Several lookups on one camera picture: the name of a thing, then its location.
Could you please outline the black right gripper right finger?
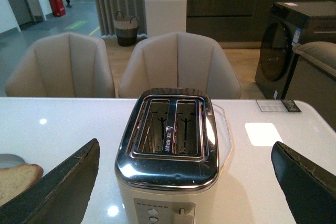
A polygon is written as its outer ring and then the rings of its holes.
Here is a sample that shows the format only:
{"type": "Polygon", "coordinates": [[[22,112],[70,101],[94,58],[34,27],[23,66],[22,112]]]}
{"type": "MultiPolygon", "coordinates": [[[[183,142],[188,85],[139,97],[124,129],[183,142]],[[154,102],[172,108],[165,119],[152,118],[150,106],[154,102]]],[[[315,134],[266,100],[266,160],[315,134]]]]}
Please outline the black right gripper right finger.
{"type": "Polygon", "coordinates": [[[335,175],[282,142],[271,150],[276,179],[296,223],[335,223],[335,175]]]}

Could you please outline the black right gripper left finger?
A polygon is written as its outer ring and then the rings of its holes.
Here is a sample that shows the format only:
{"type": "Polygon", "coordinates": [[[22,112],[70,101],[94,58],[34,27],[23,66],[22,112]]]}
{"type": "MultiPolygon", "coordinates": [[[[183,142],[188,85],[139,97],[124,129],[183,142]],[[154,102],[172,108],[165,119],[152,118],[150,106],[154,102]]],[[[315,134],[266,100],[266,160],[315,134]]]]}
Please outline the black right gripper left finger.
{"type": "Polygon", "coordinates": [[[1,206],[1,223],[81,223],[99,169],[97,139],[1,206]]]}

